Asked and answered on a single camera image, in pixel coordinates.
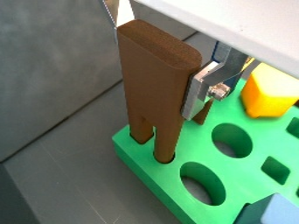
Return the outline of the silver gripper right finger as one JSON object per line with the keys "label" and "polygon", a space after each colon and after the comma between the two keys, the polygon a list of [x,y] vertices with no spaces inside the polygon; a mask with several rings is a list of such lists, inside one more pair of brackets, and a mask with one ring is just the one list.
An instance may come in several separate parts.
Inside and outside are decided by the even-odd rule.
{"label": "silver gripper right finger", "polygon": [[208,63],[191,76],[182,116],[191,120],[210,99],[222,101],[234,91],[252,58],[228,45],[215,45]]}

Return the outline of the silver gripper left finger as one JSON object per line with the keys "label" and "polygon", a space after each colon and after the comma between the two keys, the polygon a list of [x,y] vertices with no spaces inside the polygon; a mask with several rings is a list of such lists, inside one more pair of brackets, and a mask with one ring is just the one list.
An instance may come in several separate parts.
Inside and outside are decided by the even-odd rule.
{"label": "silver gripper left finger", "polygon": [[117,26],[117,7],[119,0],[101,0],[104,7],[107,9],[107,14],[111,19],[112,25]]}

